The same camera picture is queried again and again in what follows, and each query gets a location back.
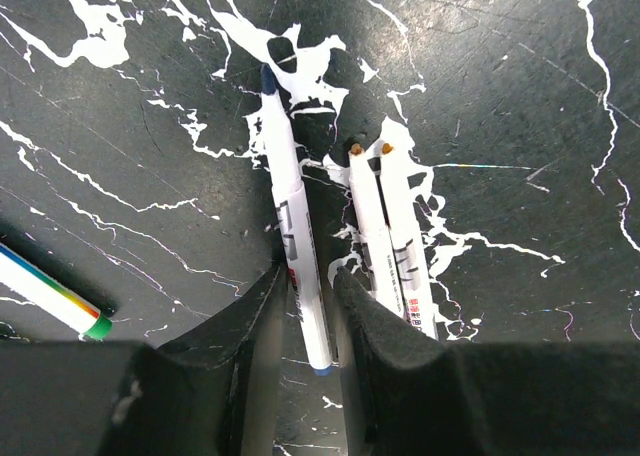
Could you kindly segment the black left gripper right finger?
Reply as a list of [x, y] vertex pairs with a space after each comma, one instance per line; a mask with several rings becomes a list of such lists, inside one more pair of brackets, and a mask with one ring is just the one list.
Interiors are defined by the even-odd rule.
[[352, 455], [635, 455], [635, 343], [445, 345], [340, 269], [333, 283]]

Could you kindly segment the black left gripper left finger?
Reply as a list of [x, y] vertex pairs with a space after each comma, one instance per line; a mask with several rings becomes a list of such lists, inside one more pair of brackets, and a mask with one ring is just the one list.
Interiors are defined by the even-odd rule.
[[1, 346], [5, 455], [268, 455], [286, 268], [153, 348], [140, 342]]

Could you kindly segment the green white pen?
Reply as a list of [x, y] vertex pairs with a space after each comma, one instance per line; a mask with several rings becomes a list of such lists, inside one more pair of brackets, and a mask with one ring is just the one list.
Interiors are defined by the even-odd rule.
[[111, 331], [111, 320], [99, 308], [5, 245], [1, 245], [1, 283], [80, 335], [103, 340]]

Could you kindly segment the blue white pen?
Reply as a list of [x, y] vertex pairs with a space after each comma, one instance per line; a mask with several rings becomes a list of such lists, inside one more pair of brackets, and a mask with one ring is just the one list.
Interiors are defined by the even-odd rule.
[[315, 374], [325, 376], [333, 365], [333, 350], [305, 186], [291, 124], [281, 102], [276, 77], [267, 65], [261, 67], [260, 77], [264, 110], [262, 131], [289, 278], [309, 364]]

